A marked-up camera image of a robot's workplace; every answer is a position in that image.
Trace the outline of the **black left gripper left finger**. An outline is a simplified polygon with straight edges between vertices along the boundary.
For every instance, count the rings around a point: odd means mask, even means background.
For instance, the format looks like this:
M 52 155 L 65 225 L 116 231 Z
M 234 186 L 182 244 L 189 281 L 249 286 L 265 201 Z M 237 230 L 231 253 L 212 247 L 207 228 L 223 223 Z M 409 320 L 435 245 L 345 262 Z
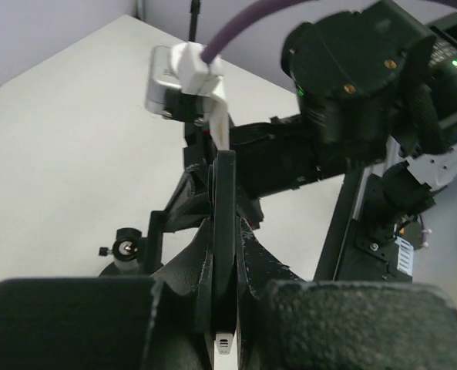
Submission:
M 151 276 L 0 282 L 0 369 L 211 369 L 213 222 Z

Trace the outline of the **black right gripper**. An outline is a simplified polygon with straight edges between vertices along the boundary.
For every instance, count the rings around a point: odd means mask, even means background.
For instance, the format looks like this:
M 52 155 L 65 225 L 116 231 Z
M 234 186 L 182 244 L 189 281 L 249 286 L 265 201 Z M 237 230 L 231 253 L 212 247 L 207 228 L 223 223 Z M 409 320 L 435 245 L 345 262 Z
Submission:
M 163 229 L 197 228 L 210 213 L 210 166 L 217 150 L 207 130 L 191 123 L 183 125 L 183 174 L 163 211 Z M 249 195 L 241 173 L 242 155 L 237 154 L 236 210 L 252 229 L 260 228 L 264 214 L 260 200 Z

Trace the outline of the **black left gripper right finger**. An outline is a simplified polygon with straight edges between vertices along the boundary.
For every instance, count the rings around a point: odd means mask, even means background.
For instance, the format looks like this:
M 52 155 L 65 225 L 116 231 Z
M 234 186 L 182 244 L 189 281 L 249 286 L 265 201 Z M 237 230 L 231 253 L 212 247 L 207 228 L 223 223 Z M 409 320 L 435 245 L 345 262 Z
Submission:
M 457 369 L 457 307 L 428 284 L 304 281 L 237 222 L 241 369 Z

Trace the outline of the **black phone stand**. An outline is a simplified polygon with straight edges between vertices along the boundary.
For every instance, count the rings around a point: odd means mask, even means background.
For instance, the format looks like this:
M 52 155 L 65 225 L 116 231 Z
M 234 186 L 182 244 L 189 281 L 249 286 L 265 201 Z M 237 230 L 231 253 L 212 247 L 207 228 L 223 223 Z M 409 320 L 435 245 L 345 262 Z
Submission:
M 112 246 L 99 248 L 100 257 L 113 257 L 99 276 L 150 276 L 161 269 L 165 220 L 164 211 L 154 210 L 145 235 L 133 227 L 118 229 Z
M 190 1 L 190 24 L 188 41 L 195 42 L 197 40 L 197 27 L 199 21 L 199 15 L 201 10 L 201 0 Z

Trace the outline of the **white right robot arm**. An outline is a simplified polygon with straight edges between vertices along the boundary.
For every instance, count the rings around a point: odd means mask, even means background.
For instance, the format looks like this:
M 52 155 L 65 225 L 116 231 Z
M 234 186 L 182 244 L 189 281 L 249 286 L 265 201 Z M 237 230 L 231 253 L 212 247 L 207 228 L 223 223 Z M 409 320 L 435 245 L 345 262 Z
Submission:
M 392 1 L 339 12 L 292 30 L 281 69 L 292 79 L 299 112 L 234 126 L 221 96 L 219 51 L 257 19 L 242 12 L 209 45 L 185 42 L 166 52 L 173 79 L 162 109 L 186 125 L 186 168 L 205 170 L 216 149 L 237 155 L 240 213 L 263 219 L 259 200 L 344 175 L 363 195 L 336 207 L 316 270 L 321 281 L 364 279 L 369 263 L 350 256 L 366 244 L 385 247 L 433 204 L 440 186 L 402 161 L 383 176 L 395 140 L 413 160 L 457 154 L 457 13 L 423 25 Z

